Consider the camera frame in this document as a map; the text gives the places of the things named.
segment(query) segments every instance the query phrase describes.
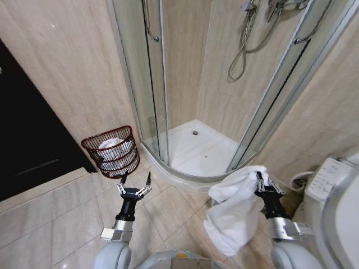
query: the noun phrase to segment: wicker basket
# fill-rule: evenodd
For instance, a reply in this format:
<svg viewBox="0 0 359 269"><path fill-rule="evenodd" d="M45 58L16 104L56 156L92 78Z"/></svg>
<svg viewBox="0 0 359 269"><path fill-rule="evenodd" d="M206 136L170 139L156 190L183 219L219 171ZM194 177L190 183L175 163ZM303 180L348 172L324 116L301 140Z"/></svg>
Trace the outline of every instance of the wicker basket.
<svg viewBox="0 0 359 269"><path fill-rule="evenodd" d="M99 149L102 142L110 138L120 138L123 141L112 147ZM137 150L131 126L117 129L86 138L81 141L96 166L107 178L120 178L128 170L131 174L140 164L140 155Z"/></svg>

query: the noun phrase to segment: toilet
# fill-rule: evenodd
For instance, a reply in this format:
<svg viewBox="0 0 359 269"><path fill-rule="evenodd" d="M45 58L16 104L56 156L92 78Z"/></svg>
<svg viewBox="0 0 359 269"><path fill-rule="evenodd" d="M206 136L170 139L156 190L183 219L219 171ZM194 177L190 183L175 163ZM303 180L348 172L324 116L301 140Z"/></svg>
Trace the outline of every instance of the toilet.
<svg viewBox="0 0 359 269"><path fill-rule="evenodd" d="M293 221L309 224L303 242L324 268L359 268L359 152L329 157L309 181Z"/></svg>

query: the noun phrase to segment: metal shower handle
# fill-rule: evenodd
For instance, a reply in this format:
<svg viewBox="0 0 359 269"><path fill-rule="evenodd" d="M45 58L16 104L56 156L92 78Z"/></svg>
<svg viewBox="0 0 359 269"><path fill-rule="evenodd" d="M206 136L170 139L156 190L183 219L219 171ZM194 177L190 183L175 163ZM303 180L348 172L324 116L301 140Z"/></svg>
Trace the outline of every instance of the metal shower handle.
<svg viewBox="0 0 359 269"><path fill-rule="evenodd" d="M326 17L326 14L328 13L329 7L332 5L334 0L329 0L328 4L325 6L325 9L323 10L323 12L321 13L318 22L316 23L315 27L313 28L312 32L310 32L306 37L304 38L296 38L294 40L294 45L297 44L301 44L303 42L307 42L310 39L312 39L312 37L315 35L315 33L318 31L321 23L323 22L323 20Z"/></svg>
<svg viewBox="0 0 359 269"><path fill-rule="evenodd" d="M159 41L159 37L158 36L154 36L151 32L151 26L150 26L150 13L148 11L148 4L147 4L147 0L143 0L144 1L144 9L145 9L145 24L146 24L146 32L148 34L148 36L150 37L150 39L152 39L155 42Z"/></svg>

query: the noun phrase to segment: shower door frame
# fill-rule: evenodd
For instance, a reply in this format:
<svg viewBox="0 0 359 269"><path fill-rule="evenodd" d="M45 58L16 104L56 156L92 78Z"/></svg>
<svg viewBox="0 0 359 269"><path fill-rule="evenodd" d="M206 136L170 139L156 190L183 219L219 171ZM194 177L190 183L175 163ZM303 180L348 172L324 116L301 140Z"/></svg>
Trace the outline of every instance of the shower door frame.
<svg viewBox="0 0 359 269"><path fill-rule="evenodd" d="M267 104L270 105L268 111L263 111L262 105L265 101L266 94L270 91L270 88L273 85L274 80L278 77L278 73L286 60L286 57L288 55L289 50L293 46L298 46L300 44L294 44L294 40L298 37L306 36L307 33L302 31L303 22L308 18L310 15L310 11L313 8L314 0L311 0L308 7L305 10L305 13L301 17L300 21L298 22L297 28L295 29L293 36L291 40L288 43L288 46L286 47L282 58L273 73L273 76L268 84L267 89L265 90L263 97L261 101L258 104L257 110L250 122L250 124L247 126L247 130L245 131L245 134L242 137L242 140L239 144L239 147L237 149L237 152L235 153L231 163L228 165L226 172L229 171L235 171L239 169L240 167L243 167L244 165L248 164L251 160L253 160L263 149L263 147L268 142L269 138L272 136L272 134L275 132L275 130L279 127L280 123L284 119L284 117L287 115L295 101L299 98L303 90L306 88L307 84L317 71L317 69L320 67L322 62L324 61L325 57L330 52L331 48L334 46L334 44L337 42L337 40L340 38L342 32L350 22L351 18L356 14L359 7L359 0L349 0L345 4L345 9L343 9L340 13L340 16L335 19L333 22L333 26L331 27L329 31L329 37L326 40L323 40L323 47L321 50L319 50L316 57L307 65L305 71L301 74L301 78L299 79L299 83L296 84L294 87L292 87L287 93L285 97L285 104L282 105L280 108L278 108L278 111L273 112L272 108L277 100L278 95L280 94L280 90L277 93L276 98L274 98L273 103ZM274 113L275 115L272 116L271 119L266 119L269 112ZM248 150L248 148L252 145L253 140L256 138L256 134L259 133L259 131L262 131L261 128L263 128L263 125L266 124L267 127L264 127L266 130L265 132L260 136L260 138L257 138L257 140L260 140L260 143L256 150L253 151L253 153L250 153L247 158L245 158L245 153Z"/></svg>
<svg viewBox="0 0 359 269"><path fill-rule="evenodd" d="M131 84L131 80L130 80L130 75L128 73L125 53L123 51L121 35L120 35L119 28L118 28L117 20L116 20L116 14L115 14L115 11L114 11L114 3L113 3L113 1L116 1L116 0L106 0L106 4L107 4L109 17L110 17L111 27L112 27L112 30L113 30L113 33L114 33L114 39L115 39L115 43L116 43L117 52L118 52L118 55L119 55L121 67L122 67L123 73L125 75L125 83L126 83L127 92L128 92L129 98L130 98L132 112L134 113L134 116L135 116L137 133L139 134L139 136L141 138L141 143L145 147L145 149L151 154L151 156L155 159L155 161L160 165L161 168L165 169L167 172L169 172L172 175L175 175L175 176L177 176L177 177L179 177L179 178L181 178L183 180L186 180L188 182L195 182L195 183L214 183L214 182L221 181L226 176L231 174L233 171L235 171L235 170L239 169L240 167L244 166L245 164L247 164L249 161L251 161L260 152L260 150L264 147L264 145L266 144L266 142L268 141L270 136L273 134L275 129L279 126L281 120L285 117L287 112L290 110L291 106L294 104L296 99L299 97L300 93L304 90L305 86L309 82L312 75L315 73L315 71L318 69L320 64L323 62L325 56L329 53L331 47L335 44L336 40L340 37L341 32L345 29L345 26L349 23L351 17L356 13L356 9L358 8L358 4L359 4L359 0L352 0L353 4L348 9L348 12L345 14L343 19L339 22L339 25L337 25L337 27L333 27L335 29L333 29L334 34L333 34L332 38L329 40L329 42L327 42L327 44L325 44L325 46L323 47L321 52L317 55L317 57L314 60L314 62L312 63L312 65L309 67L308 72L303 76L303 79L301 80L302 83L300 85L298 85L298 87L295 87L292 90L291 97L289 98L288 102L286 103L284 108L281 109L280 113L278 113L276 120L271 124L270 128L268 128L268 131L266 132L265 136L263 137L263 140L262 140L261 145L259 146L259 149L256 152L254 152L254 154L252 154L249 158L247 158L246 160L243 161L242 158L244 156L245 151L243 151L243 154L240 155L239 158L238 158L238 156L239 156L238 152L243 150L244 147L248 148L250 146L251 141L250 142L245 141L246 135L248 136L248 134L250 133L251 123L254 122L255 118L256 117L263 117L263 115L260 115L258 112L259 112L259 109L260 109L261 105L263 104L264 99L265 99L265 94L269 90L269 88L271 86L271 83L273 82L276 75L278 74L278 71L280 70L280 68L281 68L281 66L283 64L283 61L285 60L285 58L287 56L288 49L292 45L294 39L299 36L298 34L300 33L302 23L305 20L305 18L307 17L307 14L309 13L311 5L312 5L314 0L310 1L310 4L305 9L305 13L302 15L300 21L298 22L298 25L297 25L295 31L293 32L292 38L289 41L289 44L288 44L287 48L283 52L281 60L278 63L277 68L273 73L271 81L269 82L269 85L268 85L266 91L264 92L260 102L259 102L259 105L257 107L256 113L254 114L251 121L249 122L249 124L247 126L247 129L245 131L245 134L243 135L241 141L238 144L237 152L233 156L233 158L231 160L231 163L229 164L226 173L224 173L222 175L218 175L218 176L213 176L213 177L201 177L201 176L195 176L195 175L188 175L188 174L182 173L180 171L177 171L177 170L171 168L169 166L169 164L166 164L163 160L158 158L158 156L156 156L156 154L154 154L152 152L151 148L149 148L149 146L143 140L142 133L141 133L141 128L140 128L139 116L137 114L135 98L134 98L134 94L132 92L132 84ZM164 100L163 101L164 101L164 104L165 104L165 132L166 132L165 135L166 135L166 140L167 140L166 147L167 147L167 154L168 154L168 163L170 163L169 143L168 143L168 113L167 113L167 111L168 111L168 107L167 107L168 103L167 103L167 92L166 92L166 88L165 88L165 68L164 68L165 59L164 59L164 53L163 53L164 52L164 44L162 42L163 38L164 38L164 36L163 36L163 14L162 14L163 11L162 11L162 0L156 0L156 1L158 1L159 11L160 11L159 12L159 22L160 22L160 36L161 36L161 38L160 38L159 42L160 42L161 47L162 47L162 49L161 49L161 54L162 55L161 56L162 56L163 91L164 91ZM236 163L236 167L235 167L234 170L232 170L231 167L235 163Z"/></svg>

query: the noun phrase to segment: shower enclosure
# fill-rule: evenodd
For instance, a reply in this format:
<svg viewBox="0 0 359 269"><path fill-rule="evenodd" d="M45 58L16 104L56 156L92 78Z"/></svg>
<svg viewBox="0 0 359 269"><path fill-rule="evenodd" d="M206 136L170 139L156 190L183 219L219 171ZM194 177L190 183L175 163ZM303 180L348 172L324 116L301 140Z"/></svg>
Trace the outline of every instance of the shower enclosure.
<svg viewBox="0 0 359 269"><path fill-rule="evenodd" d="M260 152L357 7L107 4L142 146L170 177L196 183L217 182Z"/></svg>

